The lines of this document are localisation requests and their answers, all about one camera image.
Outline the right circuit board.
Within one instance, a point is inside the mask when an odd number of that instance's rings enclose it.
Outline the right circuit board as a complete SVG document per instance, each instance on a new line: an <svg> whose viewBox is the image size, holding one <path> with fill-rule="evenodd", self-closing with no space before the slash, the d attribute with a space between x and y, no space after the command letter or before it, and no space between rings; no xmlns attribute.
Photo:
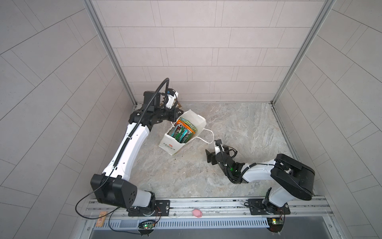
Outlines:
<svg viewBox="0 0 382 239"><path fill-rule="evenodd" d="M282 218L267 218L269 227L267 228L272 233L279 233L282 231L284 221Z"/></svg>

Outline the left green circuit board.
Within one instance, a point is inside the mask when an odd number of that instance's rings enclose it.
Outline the left green circuit board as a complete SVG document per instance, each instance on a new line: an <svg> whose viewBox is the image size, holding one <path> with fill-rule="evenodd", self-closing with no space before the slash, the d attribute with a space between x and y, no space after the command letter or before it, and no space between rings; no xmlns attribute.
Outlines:
<svg viewBox="0 0 382 239"><path fill-rule="evenodd" d="M156 221L155 220L146 220L142 221L138 224L139 230L153 230L155 227Z"/></svg>

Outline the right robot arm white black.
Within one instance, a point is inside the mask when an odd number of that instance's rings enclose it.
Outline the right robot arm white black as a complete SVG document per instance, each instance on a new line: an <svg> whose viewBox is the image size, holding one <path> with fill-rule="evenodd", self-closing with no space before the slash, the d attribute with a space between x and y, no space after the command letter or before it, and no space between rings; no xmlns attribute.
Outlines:
<svg viewBox="0 0 382 239"><path fill-rule="evenodd" d="M206 150L207 162L218 165L233 184L273 180L279 188L269 188L261 201L248 200L245 206L257 212L285 215L284 207L293 199L310 201L313 197L315 171L282 153L276 158L262 163L238 163L234 161L237 150L224 145L220 139L214 143L214 152Z"/></svg>

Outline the orange Fox's candy bag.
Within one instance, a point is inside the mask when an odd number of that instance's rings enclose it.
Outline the orange Fox's candy bag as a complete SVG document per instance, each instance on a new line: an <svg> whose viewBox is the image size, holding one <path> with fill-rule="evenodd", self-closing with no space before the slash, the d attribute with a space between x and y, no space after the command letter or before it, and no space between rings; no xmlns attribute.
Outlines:
<svg viewBox="0 0 382 239"><path fill-rule="evenodd" d="M192 131L193 133L196 133L198 131L198 129L189 120L187 120L185 118L180 117L177 120L177 124L183 125L185 128Z"/></svg>

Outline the small wooden block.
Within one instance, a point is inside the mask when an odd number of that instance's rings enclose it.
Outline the small wooden block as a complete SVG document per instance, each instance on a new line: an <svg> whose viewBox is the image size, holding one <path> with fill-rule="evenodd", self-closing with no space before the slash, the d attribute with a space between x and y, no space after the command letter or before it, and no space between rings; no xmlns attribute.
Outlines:
<svg viewBox="0 0 382 239"><path fill-rule="evenodd" d="M95 227L96 228L102 228L105 222L107 216L107 211L101 211L99 214L99 218L96 221Z"/></svg>

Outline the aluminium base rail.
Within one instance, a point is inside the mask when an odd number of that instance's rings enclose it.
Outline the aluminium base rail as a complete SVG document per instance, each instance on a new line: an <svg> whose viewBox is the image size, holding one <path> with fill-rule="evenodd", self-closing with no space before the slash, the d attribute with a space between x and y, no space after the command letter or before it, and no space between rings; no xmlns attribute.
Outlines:
<svg viewBox="0 0 382 239"><path fill-rule="evenodd" d="M87 203L87 218L80 221L80 232L114 229L116 231L144 231L138 224L146 220L155 220L153 230L178 229L236 229L268 228L267 218L282 218L284 226L292 224L294 219L302 219L311 224L314 219L321 220L324 228L335 227L335 217L324 196L314 196L310 201L293 199L284 207L286 214L273 215L257 212L245 206L248 200L261 201L261 197L228 197L228 198L163 198L156 203L152 215L134 213L132 209L115 209L113 206L90 200ZM203 216L193 216L193 209L202 211ZM107 211L102 228L95 224L101 211Z"/></svg>

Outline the green mint packs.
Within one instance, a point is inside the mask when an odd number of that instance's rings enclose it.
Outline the green mint packs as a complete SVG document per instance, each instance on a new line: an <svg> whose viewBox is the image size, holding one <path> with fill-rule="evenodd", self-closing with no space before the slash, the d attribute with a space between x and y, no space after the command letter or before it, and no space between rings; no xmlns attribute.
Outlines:
<svg viewBox="0 0 382 239"><path fill-rule="evenodd" d="M192 136L193 132L185 128L183 125L176 125L167 133L168 136L174 138L179 143L186 143Z"/></svg>

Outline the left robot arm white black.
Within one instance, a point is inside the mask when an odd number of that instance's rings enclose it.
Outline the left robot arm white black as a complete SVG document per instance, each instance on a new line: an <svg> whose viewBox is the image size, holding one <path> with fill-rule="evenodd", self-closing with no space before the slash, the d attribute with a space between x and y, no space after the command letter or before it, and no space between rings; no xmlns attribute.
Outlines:
<svg viewBox="0 0 382 239"><path fill-rule="evenodd" d="M138 189L129 180L134 161L153 125L165 120L175 122L184 113L177 105L178 92L173 89L164 93L144 92L144 103L130 115L116 154L102 174L91 178L91 187L99 203L132 209L134 213L154 213L155 194Z"/></svg>

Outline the pink toy on rail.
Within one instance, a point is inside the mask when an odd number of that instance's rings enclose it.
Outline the pink toy on rail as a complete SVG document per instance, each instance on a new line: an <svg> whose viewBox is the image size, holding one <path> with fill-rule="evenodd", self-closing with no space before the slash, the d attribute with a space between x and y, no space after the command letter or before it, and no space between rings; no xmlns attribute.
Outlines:
<svg viewBox="0 0 382 239"><path fill-rule="evenodd" d="M196 218L201 218L203 216L203 213L199 209L193 209L192 214Z"/></svg>

